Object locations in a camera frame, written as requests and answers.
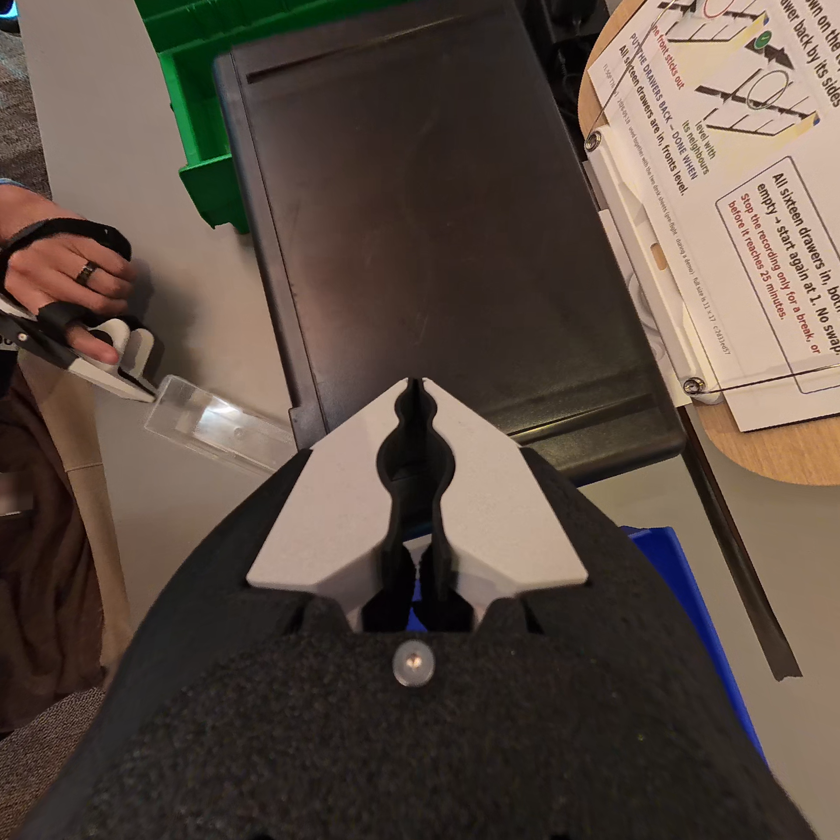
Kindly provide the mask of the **person's left hand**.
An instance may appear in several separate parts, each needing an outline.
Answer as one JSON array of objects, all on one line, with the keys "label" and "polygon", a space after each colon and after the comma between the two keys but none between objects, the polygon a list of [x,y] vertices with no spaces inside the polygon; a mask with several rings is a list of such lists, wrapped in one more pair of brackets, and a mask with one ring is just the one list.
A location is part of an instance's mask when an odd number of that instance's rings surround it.
[{"label": "person's left hand", "polygon": [[[1,214],[2,245],[26,227],[59,217],[79,215],[52,201],[37,215]],[[110,248],[89,238],[58,234],[11,255],[3,283],[6,293],[32,314],[61,301],[111,319],[127,313],[135,278],[130,262]]]}]

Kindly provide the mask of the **white sign bracket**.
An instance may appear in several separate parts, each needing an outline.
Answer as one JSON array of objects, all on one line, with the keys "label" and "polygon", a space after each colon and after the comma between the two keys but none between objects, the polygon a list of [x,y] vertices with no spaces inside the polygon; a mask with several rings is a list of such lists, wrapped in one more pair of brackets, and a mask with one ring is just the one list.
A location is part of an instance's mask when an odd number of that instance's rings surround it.
[{"label": "white sign bracket", "polygon": [[583,169],[648,344],[675,406],[720,404],[718,378],[614,145],[608,128],[594,129],[584,142]]}]

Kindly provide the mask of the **instruction sheet on board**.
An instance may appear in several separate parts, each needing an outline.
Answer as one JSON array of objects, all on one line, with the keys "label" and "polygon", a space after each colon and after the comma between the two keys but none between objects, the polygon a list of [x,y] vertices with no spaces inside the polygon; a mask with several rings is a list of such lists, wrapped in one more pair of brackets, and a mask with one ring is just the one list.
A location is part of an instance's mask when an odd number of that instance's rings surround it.
[{"label": "instruction sheet on board", "polygon": [[[614,40],[621,28],[643,5],[623,1],[613,11],[592,48],[586,69]],[[601,130],[606,118],[586,71],[578,97],[577,119],[585,137]],[[764,478],[807,487],[838,487],[838,415],[743,433],[725,402],[708,405],[694,400],[700,424],[709,440],[730,461]]]}]

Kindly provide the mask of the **person's left forearm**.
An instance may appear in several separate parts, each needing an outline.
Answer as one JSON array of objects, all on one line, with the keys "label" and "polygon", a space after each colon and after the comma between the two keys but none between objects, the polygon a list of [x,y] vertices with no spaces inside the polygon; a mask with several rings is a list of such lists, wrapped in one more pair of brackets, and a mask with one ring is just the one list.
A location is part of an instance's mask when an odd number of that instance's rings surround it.
[{"label": "person's left forearm", "polygon": [[8,217],[40,214],[51,207],[51,201],[25,185],[1,179],[1,214]]}]

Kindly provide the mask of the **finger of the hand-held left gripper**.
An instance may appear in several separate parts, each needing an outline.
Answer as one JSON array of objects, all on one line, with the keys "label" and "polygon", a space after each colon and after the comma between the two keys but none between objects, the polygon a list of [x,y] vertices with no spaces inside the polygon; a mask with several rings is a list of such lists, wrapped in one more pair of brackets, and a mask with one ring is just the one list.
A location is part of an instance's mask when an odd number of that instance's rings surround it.
[{"label": "finger of the hand-held left gripper", "polygon": [[112,365],[101,367],[86,358],[78,356],[69,364],[66,372],[124,400],[154,403],[156,399],[154,390],[149,391],[125,378],[120,374],[119,368],[114,368]]}]

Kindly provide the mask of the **beige trousers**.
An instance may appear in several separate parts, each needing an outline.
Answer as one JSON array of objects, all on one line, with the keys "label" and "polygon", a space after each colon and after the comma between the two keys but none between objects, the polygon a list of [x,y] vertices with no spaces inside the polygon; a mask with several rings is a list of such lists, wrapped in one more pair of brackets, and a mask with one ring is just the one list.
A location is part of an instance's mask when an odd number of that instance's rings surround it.
[{"label": "beige trousers", "polygon": [[31,353],[22,352],[18,365],[56,447],[86,530],[101,597],[101,664],[113,671],[133,631],[102,463],[93,386]]}]

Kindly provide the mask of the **black drawer cabinet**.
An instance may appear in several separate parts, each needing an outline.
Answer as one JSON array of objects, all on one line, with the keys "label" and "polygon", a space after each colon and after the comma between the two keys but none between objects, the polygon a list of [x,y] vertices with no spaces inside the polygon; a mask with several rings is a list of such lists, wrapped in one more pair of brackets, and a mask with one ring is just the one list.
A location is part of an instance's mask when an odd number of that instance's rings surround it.
[{"label": "black drawer cabinet", "polygon": [[213,73],[298,448],[425,377],[577,486],[682,451],[514,2],[394,4]]}]

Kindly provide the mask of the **green plastic bin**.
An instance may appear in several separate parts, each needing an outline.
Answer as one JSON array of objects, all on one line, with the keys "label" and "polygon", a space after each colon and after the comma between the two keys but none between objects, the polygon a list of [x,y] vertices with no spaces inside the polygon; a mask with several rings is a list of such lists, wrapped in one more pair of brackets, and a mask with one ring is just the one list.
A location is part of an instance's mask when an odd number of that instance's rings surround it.
[{"label": "green plastic bin", "polygon": [[247,2],[136,1],[181,138],[180,180],[212,228],[249,231],[214,81],[214,62],[249,25]]}]

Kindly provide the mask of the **brown jacket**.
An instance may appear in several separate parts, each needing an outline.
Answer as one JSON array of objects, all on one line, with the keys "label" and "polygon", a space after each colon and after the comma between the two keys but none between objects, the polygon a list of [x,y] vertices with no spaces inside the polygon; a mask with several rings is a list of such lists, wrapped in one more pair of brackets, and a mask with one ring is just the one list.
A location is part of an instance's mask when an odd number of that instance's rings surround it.
[{"label": "brown jacket", "polygon": [[1,403],[3,473],[28,480],[33,507],[1,525],[1,732],[102,682],[102,602],[69,478],[32,392],[16,372]]}]

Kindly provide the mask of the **clear plastic drawer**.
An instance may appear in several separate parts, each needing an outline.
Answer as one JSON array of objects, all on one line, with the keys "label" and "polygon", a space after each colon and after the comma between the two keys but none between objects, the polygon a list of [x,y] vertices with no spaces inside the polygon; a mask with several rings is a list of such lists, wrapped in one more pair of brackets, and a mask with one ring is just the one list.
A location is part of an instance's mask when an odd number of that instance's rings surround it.
[{"label": "clear plastic drawer", "polygon": [[298,451],[288,425],[167,375],[143,428],[219,464],[271,476]]}]

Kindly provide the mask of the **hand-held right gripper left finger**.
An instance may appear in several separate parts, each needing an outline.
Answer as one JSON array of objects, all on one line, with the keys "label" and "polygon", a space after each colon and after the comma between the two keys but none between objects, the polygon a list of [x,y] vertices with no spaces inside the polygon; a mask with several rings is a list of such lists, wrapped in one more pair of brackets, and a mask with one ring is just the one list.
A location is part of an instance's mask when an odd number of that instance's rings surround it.
[{"label": "hand-held right gripper left finger", "polygon": [[405,428],[417,384],[403,379],[308,451],[308,459],[247,572],[257,590],[334,601],[350,627],[391,628],[407,618],[416,567],[401,501],[382,447]]}]

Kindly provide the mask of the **black metal post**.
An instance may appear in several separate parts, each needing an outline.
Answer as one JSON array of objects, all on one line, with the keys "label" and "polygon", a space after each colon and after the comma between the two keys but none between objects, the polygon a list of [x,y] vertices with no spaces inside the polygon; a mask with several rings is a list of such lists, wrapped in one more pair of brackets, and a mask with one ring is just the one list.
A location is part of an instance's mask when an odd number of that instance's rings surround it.
[{"label": "black metal post", "polygon": [[778,682],[801,678],[802,669],[764,590],[689,409],[682,406],[677,412],[686,435],[682,459],[770,672]]}]

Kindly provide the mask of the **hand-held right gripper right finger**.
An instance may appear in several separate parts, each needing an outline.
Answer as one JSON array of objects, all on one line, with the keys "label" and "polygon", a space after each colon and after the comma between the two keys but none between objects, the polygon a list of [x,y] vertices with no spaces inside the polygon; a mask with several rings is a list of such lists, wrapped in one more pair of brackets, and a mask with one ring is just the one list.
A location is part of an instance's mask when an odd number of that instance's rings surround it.
[{"label": "hand-held right gripper right finger", "polygon": [[451,584],[479,624],[496,600],[587,582],[548,498],[509,436],[430,379],[432,429],[455,459],[439,502]]}]

